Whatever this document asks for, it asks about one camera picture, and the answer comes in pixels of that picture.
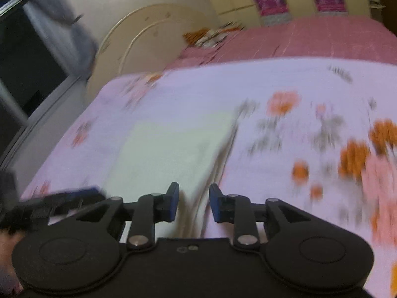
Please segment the person's left hand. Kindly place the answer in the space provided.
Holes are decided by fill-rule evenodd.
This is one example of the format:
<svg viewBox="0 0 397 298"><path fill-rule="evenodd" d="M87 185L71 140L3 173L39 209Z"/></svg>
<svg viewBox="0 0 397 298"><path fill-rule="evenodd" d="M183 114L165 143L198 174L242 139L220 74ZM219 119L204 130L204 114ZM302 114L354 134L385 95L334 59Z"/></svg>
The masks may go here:
<svg viewBox="0 0 397 298"><path fill-rule="evenodd" d="M23 290L12 264L12 254L24 236L24 232L1 231L1 297L14 297Z"/></svg>

